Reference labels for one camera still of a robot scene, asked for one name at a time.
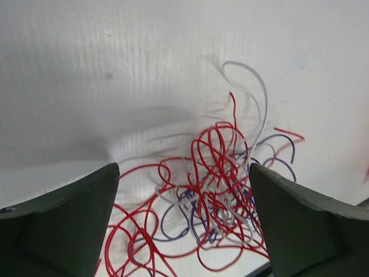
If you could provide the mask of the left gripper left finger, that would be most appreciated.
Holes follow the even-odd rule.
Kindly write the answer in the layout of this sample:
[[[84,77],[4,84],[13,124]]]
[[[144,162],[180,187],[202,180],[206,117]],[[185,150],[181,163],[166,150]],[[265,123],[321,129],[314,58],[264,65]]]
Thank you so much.
[[[1,276],[94,276],[119,166],[1,208]]]

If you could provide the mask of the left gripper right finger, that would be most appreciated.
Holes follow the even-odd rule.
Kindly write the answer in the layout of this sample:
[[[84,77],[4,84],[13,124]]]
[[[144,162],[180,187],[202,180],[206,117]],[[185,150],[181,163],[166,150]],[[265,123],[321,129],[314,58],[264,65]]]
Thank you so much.
[[[274,276],[368,276],[368,210],[260,164],[250,183]]]

